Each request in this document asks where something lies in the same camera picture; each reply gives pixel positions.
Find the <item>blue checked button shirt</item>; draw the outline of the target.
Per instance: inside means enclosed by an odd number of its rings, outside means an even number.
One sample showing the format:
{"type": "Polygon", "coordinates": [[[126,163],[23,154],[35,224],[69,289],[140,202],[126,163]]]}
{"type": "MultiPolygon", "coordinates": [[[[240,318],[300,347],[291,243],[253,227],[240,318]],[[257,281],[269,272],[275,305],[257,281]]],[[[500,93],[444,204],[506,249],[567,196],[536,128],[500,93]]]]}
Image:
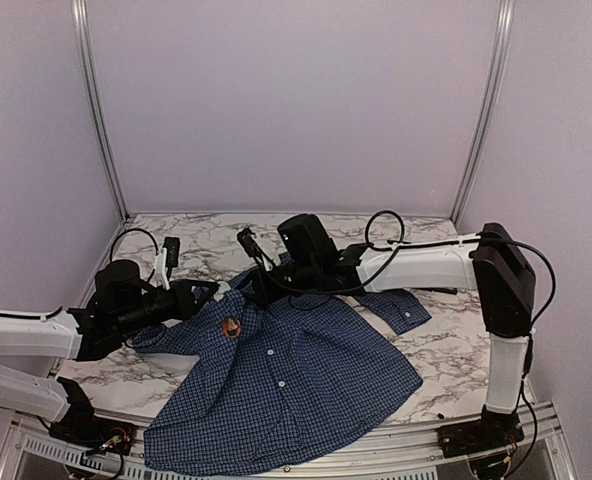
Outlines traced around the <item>blue checked button shirt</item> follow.
{"type": "Polygon", "coordinates": [[[308,295],[260,308],[232,286],[224,298],[171,327],[148,327],[132,341],[145,354],[196,362],[150,424],[156,436],[190,429],[187,448],[232,424],[235,438],[258,438],[295,421],[307,439],[352,443],[395,413],[420,387],[405,356],[347,303],[308,295]],[[227,317],[242,324],[228,339],[227,317]]]}

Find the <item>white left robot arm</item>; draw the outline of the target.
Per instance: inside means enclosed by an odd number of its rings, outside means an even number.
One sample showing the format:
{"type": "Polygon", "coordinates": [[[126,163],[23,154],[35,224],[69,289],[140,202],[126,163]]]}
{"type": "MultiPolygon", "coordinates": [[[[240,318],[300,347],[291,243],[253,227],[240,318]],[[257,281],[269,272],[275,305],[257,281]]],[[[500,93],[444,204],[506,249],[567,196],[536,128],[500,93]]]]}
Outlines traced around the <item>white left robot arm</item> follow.
{"type": "MultiPolygon", "coordinates": [[[[216,282],[167,277],[152,285],[131,260],[110,262],[94,282],[96,290],[84,308],[0,310],[0,357],[102,360],[146,327],[191,319],[220,288],[216,282]]],[[[91,402],[69,379],[39,378],[0,365],[0,407],[62,422],[82,445],[95,444],[102,436],[91,402]]]]}

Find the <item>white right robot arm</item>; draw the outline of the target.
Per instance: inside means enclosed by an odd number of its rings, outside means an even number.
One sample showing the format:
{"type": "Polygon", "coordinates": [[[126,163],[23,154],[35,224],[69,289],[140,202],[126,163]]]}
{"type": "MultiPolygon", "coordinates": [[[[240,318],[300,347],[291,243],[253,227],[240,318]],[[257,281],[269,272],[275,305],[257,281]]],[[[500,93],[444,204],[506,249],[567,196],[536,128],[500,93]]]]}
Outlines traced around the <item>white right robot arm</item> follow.
{"type": "Polygon", "coordinates": [[[473,292],[490,338],[490,364],[483,410],[471,430],[482,448],[510,431],[531,348],[536,275],[524,246],[498,223],[445,240],[369,240],[340,249],[314,214],[299,214],[278,227],[289,256],[273,260],[245,229],[237,240],[255,262],[261,300],[270,304],[293,294],[354,296],[395,290],[451,289],[473,292]]]}

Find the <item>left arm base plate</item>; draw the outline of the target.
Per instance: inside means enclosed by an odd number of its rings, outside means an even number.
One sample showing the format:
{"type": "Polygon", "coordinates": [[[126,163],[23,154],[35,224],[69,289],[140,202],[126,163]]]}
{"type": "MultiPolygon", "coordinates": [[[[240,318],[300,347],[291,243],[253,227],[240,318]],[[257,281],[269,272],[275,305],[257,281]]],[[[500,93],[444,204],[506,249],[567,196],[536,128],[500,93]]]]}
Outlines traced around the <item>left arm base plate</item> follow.
{"type": "Polygon", "coordinates": [[[65,442],[85,447],[88,455],[105,452],[127,455],[137,432],[132,423],[89,414],[66,415],[52,422],[49,435],[65,442]]]}

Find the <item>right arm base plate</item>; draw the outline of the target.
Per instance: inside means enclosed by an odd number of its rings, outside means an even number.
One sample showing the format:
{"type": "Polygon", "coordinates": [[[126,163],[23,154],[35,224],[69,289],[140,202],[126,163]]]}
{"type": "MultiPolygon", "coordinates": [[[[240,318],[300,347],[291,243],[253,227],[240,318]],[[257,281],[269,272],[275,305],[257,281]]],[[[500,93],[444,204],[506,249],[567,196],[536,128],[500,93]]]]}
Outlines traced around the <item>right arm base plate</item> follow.
{"type": "Polygon", "coordinates": [[[517,445],[525,438],[517,407],[517,402],[503,410],[484,404],[474,420],[439,427],[438,445],[443,456],[453,458],[517,445]]]}

